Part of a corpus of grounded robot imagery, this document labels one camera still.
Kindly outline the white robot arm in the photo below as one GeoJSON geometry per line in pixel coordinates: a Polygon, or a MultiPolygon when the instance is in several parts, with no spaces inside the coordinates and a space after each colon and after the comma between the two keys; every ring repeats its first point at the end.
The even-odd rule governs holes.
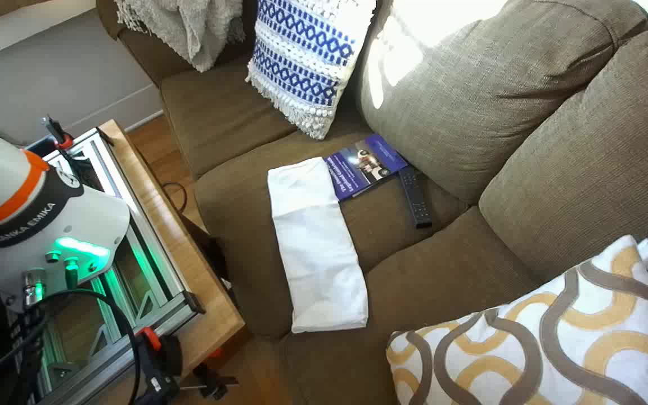
{"type": "Polygon", "coordinates": [[[105,272],[128,222],[120,197],[0,137],[0,295],[8,309],[105,272]]]}

